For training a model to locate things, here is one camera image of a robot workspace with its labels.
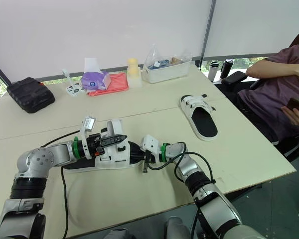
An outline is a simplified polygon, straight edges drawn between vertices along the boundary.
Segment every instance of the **purple shirt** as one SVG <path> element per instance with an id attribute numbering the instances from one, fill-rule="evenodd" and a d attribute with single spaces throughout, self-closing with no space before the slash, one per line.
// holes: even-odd
<path id="1" fill-rule="evenodd" d="M 299 64 L 299 45 L 281 50 L 266 60 L 277 63 Z M 299 77 L 296 75 L 277 77 L 255 90 L 242 90 L 240 98 L 252 111 L 272 128 L 278 140 L 299 134 L 299 126 L 292 125 L 281 107 L 291 97 L 299 100 Z"/>

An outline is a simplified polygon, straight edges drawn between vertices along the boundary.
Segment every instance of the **green ring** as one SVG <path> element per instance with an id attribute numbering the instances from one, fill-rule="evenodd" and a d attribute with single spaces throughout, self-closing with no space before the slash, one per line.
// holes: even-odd
<path id="1" fill-rule="evenodd" d="M 74 140 L 73 140 L 73 152 L 74 152 L 74 156 L 77 158 L 77 159 L 80 159 L 80 154 L 79 154 L 79 149 L 78 149 L 78 141 L 79 141 L 79 138 L 77 136 L 74 137 Z"/>
<path id="2" fill-rule="evenodd" d="M 160 148 L 161 150 L 161 159 L 164 163 L 167 162 L 166 158 L 165 158 L 165 150 L 166 150 L 166 146 L 167 146 L 167 143 L 163 143 L 162 147 Z"/>

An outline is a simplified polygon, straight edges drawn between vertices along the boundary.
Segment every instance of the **phone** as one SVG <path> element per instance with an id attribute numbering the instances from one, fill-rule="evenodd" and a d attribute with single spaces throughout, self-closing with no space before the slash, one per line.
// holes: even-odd
<path id="1" fill-rule="evenodd" d="M 297 110 L 299 110 L 299 100 L 295 99 L 295 98 L 290 98 L 287 107 L 290 110 L 293 110 L 294 108 L 296 108 Z"/>

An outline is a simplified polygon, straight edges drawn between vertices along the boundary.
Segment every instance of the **white slipper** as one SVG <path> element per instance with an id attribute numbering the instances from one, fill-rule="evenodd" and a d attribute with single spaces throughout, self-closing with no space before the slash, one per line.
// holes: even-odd
<path id="1" fill-rule="evenodd" d="M 183 96 L 180 107 L 199 139 L 211 141 L 217 137 L 218 130 L 211 117 L 211 112 L 215 109 L 202 96 Z"/>

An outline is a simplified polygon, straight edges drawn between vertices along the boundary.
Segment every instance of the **black cable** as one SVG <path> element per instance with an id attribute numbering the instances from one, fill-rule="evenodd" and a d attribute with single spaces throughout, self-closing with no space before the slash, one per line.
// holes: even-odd
<path id="1" fill-rule="evenodd" d="M 208 163 L 208 161 L 203 157 L 201 156 L 199 153 L 195 153 L 195 152 L 186 152 L 185 154 L 193 154 L 193 155 L 197 155 L 198 157 L 200 157 L 202 160 L 204 160 L 204 162 L 206 163 L 207 167 L 208 167 L 208 170 L 209 170 L 209 174 L 210 174 L 210 181 L 212 183 L 215 183 L 215 180 L 213 179 L 213 171 L 211 170 L 211 167 Z"/>
<path id="2" fill-rule="evenodd" d="M 61 137 L 58 137 L 58 138 L 51 140 L 50 142 L 42 145 L 41 148 L 44 148 L 44 147 L 48 146 L 49 144 L 54 143 L 55 141 L 58 141 L 59 139 L 65 138 L 67 136 L 70 136 L 70 135 L 78 133 L 78 132 L 80 132 L 80 131 L 77 130 L 72 133 L 67 133 Z M 64 188 L 64 207 L 65 207 L 65 231 L 64 231 L 63 239 L 65 239 L 66 235 L 68 234 L 68 228 L 69 228 L 69 212 L 68 212 L 68 200 L 66 198 L 66 183 L 65 183 L 65 179 L 64 179 L 63 170 L 64 170 L 64 168 L 62 166 L 61 167 L 61 178 L 62 178 L 62 183 L 63 183 L 63 188 Z"/>
<path id="3" fill-rule="evenodd" d="M 67 133 L 67 134 L 65 134 L 65 135 L 63 135 L 61 137 L 58 137 L 58 138 L 56 138 L 56 139 L 54 139 L 54 140 L 46 143 L 45 145 L 42 145 L 41 148 L 44 148 L 44 147 L 48 146 L 49 144 L 54 143 L 55 141 L 58 141 L 59 139 L 65 138 L 66 136 L 69 136 L 69 135 L 72 135 L 72 134 L 75 134 L 75 133 L 78 133 L 78 132 L 80 132 L 80 131 L 77 130 L 77 131 L 74 131 L 72 133 Z"/>
<path id="4" fill-rule="evenodd" d="M 65 179 L 64 179 L 64 173 L 63 173 L 63 166 L 61 167 L 61 178 L 62 178 L 62 183 L 64 187 L 64 207 L 65 207 L 65 231 L 63 235 L 63 239 L 66 238 L 66 235 L 68 234 L 68 228 L 69 228 L 69 212 L 68 212 L 68 200 L 66 198 L 66 184 L 65 184 Z"/>
<path id="5" fill-rule="evenodd" d="M 195 233 L 195 228 L 196 228 L 196 224 L 197 224 L 197 219 L 198 219 L 198 210 L 197 210 L 194 222 L 193 222 L 193 226 L 191 228 L 190 239 L 194 239 L 194 233 Z"/>
<path id="6" fill-rule="evenodd" d="M 186 155 L 186 154 L 193 154 L 193 155 L 197 155 L 199 156 L 201 159 L 204 160 L 204 162 L 206 163 L 207 167 L 208 167 L 208 170 L 209 170 L 209 174 L 210 174 L 210 181 L 212 183 L 215 183 L 215 180 L 213 179 L 213 172 L 211 170 L 211 167 L 208 163 L 208 161 L 203 157 L 201 156 L 199 153 L 195 153 L 195 152 L 183 152 L 183 153 L 180 153 L 179 155 L 176 155 L 174 158 L 172 158 L 170 161 L 168 161 L 167 163 L 165 163 L 164 165 L 162 165 L 161 167 L 157 167 L 157 168 L 153 168 L 150 166 L 149 162 L 146 162 L 147 166 L 149 169 L 151 170 L 160 170 L 162 168 L 165 168 L 167 165 L 169 165 L 170 163 L 172 163 L 175 159 L 177 159 L 178 157 L 182 156 L 182 155 Z"/>
<path id="7" fill-rule="evenodd" d="M 178 168 L 178 166 L 179 166 L 179 164 L 180 164 L 180 162 L 182 161 L 182 159 L 183 159 L 183 157 L 185 156 L 185 153 L 186 153 L 186 143 L 184 143 L 184 142 L 181 142 L 182 144 L 184 144 L 184 150 L 183 150 L 183 153 L 182 153 L 182 155 L 181 155 L 181 157 L 180 157 L 180 159 L 179 159 L 179 161 L 177 162 L 177 164 L 175 165 L 175 167 L 174 167 L 174 175 L 175 175 L 175 177 L 180 181 L 180 182 L 182 182 L 183 183 L 183 180 L 177 175 L 177 168 Z"/>

